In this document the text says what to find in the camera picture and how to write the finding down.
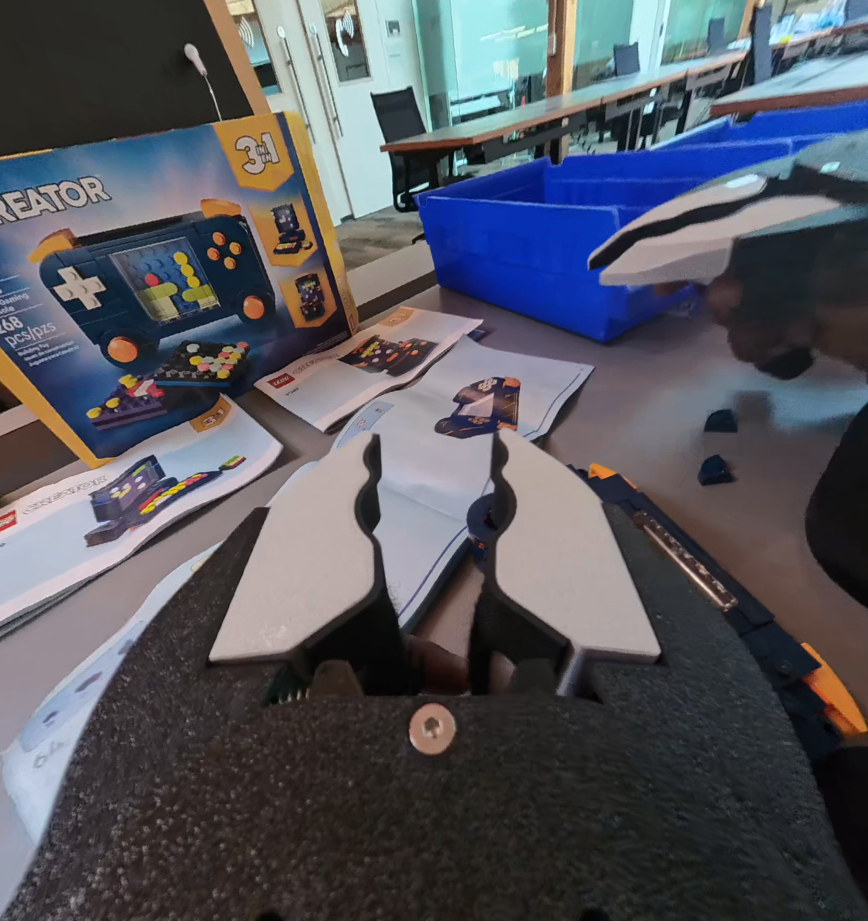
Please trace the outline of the short wooden desk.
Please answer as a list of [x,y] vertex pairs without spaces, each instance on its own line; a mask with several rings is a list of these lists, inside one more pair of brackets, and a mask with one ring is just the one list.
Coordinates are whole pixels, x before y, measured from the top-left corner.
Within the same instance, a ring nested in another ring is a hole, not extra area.
[[868,52],[803,63],[717,98],[712,119],[765,111],[827,107],[868,100]]

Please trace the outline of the black office chair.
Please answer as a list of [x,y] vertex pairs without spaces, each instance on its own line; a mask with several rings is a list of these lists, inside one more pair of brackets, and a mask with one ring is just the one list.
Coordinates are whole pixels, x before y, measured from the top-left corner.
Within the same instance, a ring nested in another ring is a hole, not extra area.
[[[411,87],[371,93],[371,103],[385,144],[428,132]],[[425,191],[439,184],[437,162],[431,155],[405,155],[390,151],[388,156],[395,211],[417,212],[416,191]]]

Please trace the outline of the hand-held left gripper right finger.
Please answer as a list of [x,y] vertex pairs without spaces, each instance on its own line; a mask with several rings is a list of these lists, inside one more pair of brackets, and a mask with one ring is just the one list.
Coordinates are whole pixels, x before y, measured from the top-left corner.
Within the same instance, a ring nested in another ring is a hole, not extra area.
[[518,673],[550,670],[560,697],[577,696],[596,662],[656,665],[661,646],[601,499],[510,430],[494,436],[491,468],[488,647]]

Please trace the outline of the glass door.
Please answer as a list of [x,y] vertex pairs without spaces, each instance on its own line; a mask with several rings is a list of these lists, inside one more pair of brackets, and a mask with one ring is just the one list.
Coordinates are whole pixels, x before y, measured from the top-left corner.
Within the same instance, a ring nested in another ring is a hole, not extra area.
[[329,147],[327,198],[336,219],[393,203],[392,168],[372,97],[414,86],[414,37],[399,2],[299,2],[318,92],[319,137]]

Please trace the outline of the long wooden desk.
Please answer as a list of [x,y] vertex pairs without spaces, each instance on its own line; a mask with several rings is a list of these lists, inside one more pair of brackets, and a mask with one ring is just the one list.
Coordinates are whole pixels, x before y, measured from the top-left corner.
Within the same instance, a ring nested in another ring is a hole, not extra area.
[[542,127],[554,121],[573,120],[583,112],[612,104],[623,98],[638,96],[653,88],[678,83],[690,75],[716,71],[741,61],[745,54],[744,50],[733,50],[718,56],[669,63],[633,75],[618,76],[559,96],[544,98],[517,109],[498,111],[474,121],[385,143],[380,149],[393,155],[420,156],[456,151],[496,139],[502,140],[512,132]]

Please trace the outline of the blue plastic bin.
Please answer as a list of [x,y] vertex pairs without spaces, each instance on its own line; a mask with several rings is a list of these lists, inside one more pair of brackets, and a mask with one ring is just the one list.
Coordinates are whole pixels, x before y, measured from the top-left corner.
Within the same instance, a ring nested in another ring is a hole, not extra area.
[[601,285],[589,255],[615,231],[709,180],[866,129],[868,100],[722,117],[647,151],[543,157],[416,201],[440,286],[609,342],[699,303],[690,286]]

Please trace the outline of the dark blue toy brick console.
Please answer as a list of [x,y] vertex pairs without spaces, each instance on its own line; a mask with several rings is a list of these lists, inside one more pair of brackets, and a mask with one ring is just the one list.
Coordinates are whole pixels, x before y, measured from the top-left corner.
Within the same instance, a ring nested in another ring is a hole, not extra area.
[[[770,687],[770,701],[782,710],[783,721],[793,731],[799,747],[812,765],[819,765],[841,751],[848,733],[865,731],[856,727],[862,716],[852,696],[817,652],[789,634],[760,601],[643,493],[616,473],[603,477],[568,468],[576,472],[601,499],[608,519],[609,511],[624,514],[626,532],[639,538],[639,550],[650,550],[653,559],[665,564],[665,574],[678,577],[679,588],[688,590],[686,599],[701,603],[704,624],[725,627],[737,638],[744,648],[742,660],[754,666],[762,677],[762,683]],[[487,628],[497,624],[497,605],[487,593],[488,550],[496,533],[492,515],[494,494],[495,490],[470,507],[467,519],[472,535],[482,539],[485,572],[485,583],[476,604],[468,645],[474,695],[490,692],[490,663],[494,655],[500,654],[487,645]],[[624,555],[620,542],[617,542]],[[656,665],[627,666],[653,669],[660,668],[662,663],[678,663],[679,660],[671,654],[663,640],[664,626],[658,626],[659,619],[653,618],[650,602],[644,600],[636,582],[635,585],[662,652]],[[555,681],[550,670],[543,670],[539,663],[531,662],[528,668],[518,673],[512,665],[514,678],[520,679],[525,688],[555,695]]]

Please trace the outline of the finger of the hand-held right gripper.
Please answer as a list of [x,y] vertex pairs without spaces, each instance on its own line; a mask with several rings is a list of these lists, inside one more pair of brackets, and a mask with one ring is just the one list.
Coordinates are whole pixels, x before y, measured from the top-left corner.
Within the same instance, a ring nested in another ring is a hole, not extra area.
[[605,269],[642,240],[727,217],[761,197],[769,183],[765,176],[740,176],[666,201],[625,224],[602,243],[590,254],[589,269]]
[[600,282],[606,286],[709,282],[727,269],[742,236],[839,207],[839,202],[824,196],[781,196],[748,203],[718,219],[639,240],[601,269]]

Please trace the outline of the instruction booklet purple toy cover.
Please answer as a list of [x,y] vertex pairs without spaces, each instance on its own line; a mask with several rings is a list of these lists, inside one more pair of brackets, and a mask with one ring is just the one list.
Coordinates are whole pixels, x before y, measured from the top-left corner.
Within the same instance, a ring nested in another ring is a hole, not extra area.
[[0,508],[0,639],[269,471],[283,445],[221,397],[198,419]]

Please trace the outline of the open instruction booklet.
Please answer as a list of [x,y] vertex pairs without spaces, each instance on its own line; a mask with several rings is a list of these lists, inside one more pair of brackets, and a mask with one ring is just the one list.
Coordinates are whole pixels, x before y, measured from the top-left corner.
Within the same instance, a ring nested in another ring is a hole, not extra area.
[[[469,547],[467,512],[493,489],[486,475],[499,425],[530,441],[544,436],[592,370],[498,351],[465,336],[412,385],[369,401],[345,423],[334,449],[362,432],[381,439],[375,536],[400,627],[411,630],[425,616]],[[46,697],[3,753],[5,789],[35,845],[76,743],[124,656],[217,548],[164,578],[134,616]]]

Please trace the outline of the instruction booklet black board cover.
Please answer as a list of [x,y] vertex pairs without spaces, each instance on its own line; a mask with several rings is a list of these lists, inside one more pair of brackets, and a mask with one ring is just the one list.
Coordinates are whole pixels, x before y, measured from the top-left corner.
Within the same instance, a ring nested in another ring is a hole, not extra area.
[[256,389],[326,432],[382,394],[411,383],[482,322],[398,307],[347,341],[266,375]]

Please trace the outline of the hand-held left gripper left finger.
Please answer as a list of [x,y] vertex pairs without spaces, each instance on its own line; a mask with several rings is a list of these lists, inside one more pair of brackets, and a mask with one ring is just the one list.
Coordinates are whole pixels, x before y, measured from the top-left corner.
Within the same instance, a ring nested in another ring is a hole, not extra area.
[[353,437],[306,464],[268,505],[210,662],[292,660],[384,590],[373,531],[381,445]]

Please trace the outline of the person's right hand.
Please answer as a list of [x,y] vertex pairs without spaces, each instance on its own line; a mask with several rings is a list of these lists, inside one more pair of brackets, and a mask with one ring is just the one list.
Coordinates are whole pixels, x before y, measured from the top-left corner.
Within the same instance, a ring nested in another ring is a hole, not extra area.
[[774,331],[760,319],[742,314],[742,284],[730,277],[714,280],[705,293],[705,304],[716,325],[725,329],[727,345],[739,362],[762,366],[774,347]]

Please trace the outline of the toy brick set box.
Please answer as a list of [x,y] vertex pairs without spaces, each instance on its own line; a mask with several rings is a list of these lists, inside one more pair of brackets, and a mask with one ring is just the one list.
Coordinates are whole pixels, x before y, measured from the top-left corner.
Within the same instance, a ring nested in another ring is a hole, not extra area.
[[358,325],[297,113],[0,158],[0,384],[91,467]]

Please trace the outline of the black wall board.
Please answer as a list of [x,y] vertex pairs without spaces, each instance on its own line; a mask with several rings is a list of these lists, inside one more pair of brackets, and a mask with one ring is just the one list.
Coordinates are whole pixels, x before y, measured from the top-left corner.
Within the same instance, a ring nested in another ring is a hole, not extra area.
[[0,156],[270,111],[226,2],[0,1]]

